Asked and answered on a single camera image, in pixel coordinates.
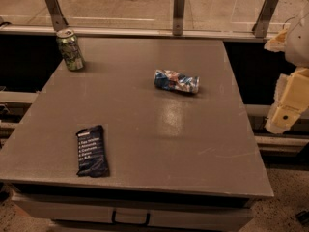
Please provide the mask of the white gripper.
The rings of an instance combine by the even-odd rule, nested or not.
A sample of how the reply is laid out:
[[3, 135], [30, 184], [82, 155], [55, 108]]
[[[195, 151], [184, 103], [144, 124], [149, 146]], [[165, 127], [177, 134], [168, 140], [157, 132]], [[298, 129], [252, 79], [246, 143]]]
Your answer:
[[290, 75], [279, 75], [274, 103], [267, 115], [265, 128], [279, 134], [288, 131], [309, 107], [309, 4], [301, 9], [289, 29], [282, 29], [268, 40], [264, 49], [285, 51], [286, 60], [298, 66]]

